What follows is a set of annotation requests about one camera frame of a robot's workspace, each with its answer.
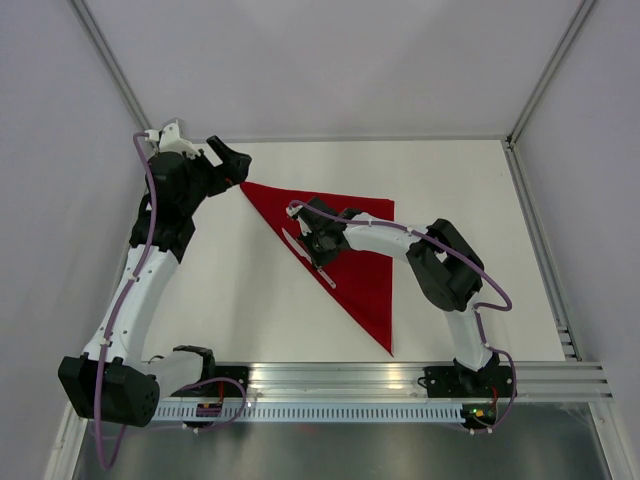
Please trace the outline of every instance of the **white tabletop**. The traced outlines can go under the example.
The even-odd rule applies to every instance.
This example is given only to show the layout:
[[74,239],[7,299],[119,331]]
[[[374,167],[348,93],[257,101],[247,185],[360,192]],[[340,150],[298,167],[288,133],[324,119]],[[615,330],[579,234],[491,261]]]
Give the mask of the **white tabletop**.
[[[450,220],[513,299],[484,311],[489,341],[516,360],[564,360],[499,141],[234,144],[264,185],[394,200],[396,220]],[[158,305],[145,357],[180,344],[224,362],[448,361],[445,317],[394,261],[390,356],[305,270],[239,188],[205,200]],[[482,298],[501,302],[486,284]]]

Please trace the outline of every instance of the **white wall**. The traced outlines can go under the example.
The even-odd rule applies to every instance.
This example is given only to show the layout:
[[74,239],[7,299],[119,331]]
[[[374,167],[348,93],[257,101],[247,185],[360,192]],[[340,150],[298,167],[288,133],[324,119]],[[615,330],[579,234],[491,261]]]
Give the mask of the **white wall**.
[[88,3],[152,123],[252,139],[504,135],[579,1]]
[[57,368],[100,323],[142,171],[130,120],[65,0],[0,15],[0,478],[40,478]]
[[520,152],[572,325],[640,452],[640,2],[600,2]]

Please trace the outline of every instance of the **slotted metal strip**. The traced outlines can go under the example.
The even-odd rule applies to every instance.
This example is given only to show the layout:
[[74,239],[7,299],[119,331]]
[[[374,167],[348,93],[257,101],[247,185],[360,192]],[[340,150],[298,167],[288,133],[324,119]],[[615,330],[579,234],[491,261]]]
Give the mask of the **slotted metal strip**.
[[[198,400],[167,399],[160,402],[154,421],[223,422],[233,417],[239,402],[227,404],[220,416],[197,415]],[[462,404],[305,404],[305,403],[253,403],[247,407],[238,422],[262,423],[462,423]]]

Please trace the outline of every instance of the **red fabric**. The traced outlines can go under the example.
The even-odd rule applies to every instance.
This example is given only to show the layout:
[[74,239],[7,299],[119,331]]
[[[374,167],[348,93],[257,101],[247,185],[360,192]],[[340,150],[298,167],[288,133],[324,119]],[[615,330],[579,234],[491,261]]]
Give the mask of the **red fabric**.
[[286,214],[286,208],[292,200],[307,202],[317,196],[338,213],[352,207],[386,220],[393,220],[393,201],[282,190],[250,182],[241,183],[240,188],[276,235],[316,277],[324,289],[369,335],[393,355],[391,351],[393,260],[371,252],[342,252],[337,259],[324,268],[327,275],[336,283],[334,289],[316,272],[308,260],[295,252],[282,233],[284,228],[293,238],[300,235],[299,223],[291,220]]

